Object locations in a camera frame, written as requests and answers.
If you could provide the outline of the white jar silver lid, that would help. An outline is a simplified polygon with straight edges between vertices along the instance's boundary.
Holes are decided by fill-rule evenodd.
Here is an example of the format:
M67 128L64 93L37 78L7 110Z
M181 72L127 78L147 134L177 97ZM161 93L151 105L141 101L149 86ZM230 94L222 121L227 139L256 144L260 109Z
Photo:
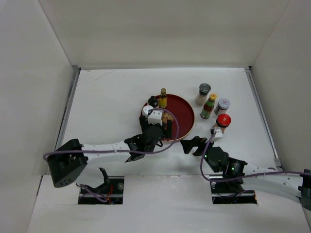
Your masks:
M146 105L143 107L141 113L143 116L147 117L153 110L153 106L150 106L150 105Z

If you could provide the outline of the white jar black pump lid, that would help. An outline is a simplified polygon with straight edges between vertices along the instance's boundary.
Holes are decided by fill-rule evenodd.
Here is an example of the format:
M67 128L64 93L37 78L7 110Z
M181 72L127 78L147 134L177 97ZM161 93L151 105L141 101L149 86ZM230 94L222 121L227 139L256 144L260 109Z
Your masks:
M147 105L150 105L153 108L158 108L159 100L155 96L150 96L150 98L147 100Z

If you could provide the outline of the small yellow label bottle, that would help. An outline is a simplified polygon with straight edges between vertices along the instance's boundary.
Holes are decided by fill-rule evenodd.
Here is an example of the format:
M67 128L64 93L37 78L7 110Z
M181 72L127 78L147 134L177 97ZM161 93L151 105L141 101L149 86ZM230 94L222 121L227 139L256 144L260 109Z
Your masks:
M159 107L165 109L167 107L167 90L162 88L160 91Z

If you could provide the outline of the jar with red lid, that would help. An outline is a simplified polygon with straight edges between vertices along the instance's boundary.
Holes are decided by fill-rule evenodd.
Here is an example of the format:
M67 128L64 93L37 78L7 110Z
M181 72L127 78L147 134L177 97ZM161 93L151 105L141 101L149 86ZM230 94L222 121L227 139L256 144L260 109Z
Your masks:
M211 128L211 132L219 128L224 133L226 128L231 124L231 121L232 119L228 114L218 115L216 123Z

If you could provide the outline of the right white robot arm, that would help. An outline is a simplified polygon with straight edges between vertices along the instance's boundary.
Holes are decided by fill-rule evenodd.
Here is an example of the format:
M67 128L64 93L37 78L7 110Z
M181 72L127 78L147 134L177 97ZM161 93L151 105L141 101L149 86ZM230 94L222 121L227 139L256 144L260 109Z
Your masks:
M231 196L248 191L260 191L284 197L301 204L304 209L311 208L311 171L276 171L235 159L214 142L220 136L213 134L209 139L194 137L191 140L181 140L185 154L193 148L197 150L194 156L200 156L200 170L207 163L211 170L221 177L214 178L203 174L203 178L215 187L226 187Z

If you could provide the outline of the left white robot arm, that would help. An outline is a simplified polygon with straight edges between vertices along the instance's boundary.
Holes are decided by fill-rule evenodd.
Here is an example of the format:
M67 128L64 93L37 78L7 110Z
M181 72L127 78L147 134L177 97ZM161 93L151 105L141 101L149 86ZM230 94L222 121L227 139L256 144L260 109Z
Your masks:
M121 142L105 145L83 145L71 139L56 151L43 156L47 161L53 186L65 187L74 183L91 160L110 162L134 162L147 154L155 154L155 147L162 147L162 139L172 137L173 121L153 124L151 116L140 116L142 133Z

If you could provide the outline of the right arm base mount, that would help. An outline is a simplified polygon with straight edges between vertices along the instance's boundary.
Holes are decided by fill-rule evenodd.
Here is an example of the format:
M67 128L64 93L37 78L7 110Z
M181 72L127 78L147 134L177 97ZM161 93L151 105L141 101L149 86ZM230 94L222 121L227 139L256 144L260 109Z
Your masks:
M241 181L210 182L213 204L257 204L254 190L243 189Z

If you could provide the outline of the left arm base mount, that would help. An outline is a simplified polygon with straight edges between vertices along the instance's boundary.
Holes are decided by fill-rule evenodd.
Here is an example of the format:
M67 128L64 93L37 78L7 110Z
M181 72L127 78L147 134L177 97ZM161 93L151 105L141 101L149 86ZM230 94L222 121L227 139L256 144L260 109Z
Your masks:
M104 168L99 168L103 183L97 187L77 183L80 188L78 204L80 205L119 205L123 204L124 177L108 176Z

